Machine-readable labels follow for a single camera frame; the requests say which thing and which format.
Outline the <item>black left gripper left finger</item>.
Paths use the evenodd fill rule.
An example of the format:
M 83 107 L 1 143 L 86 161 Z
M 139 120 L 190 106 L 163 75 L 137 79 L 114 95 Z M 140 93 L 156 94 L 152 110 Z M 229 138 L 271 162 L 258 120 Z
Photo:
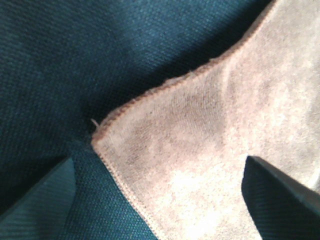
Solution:
M 76 194 L 75 168 L 66 158 L 0 215 L 2 240 L 56 240 Z

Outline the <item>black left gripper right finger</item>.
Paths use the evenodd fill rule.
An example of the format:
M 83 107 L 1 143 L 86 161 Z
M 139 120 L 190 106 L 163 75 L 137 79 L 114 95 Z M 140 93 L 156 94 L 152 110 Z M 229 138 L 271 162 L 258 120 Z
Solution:
M 264 240 L 318 240 L 320 195 L 258 156 L 245 161 L 241 192 Z

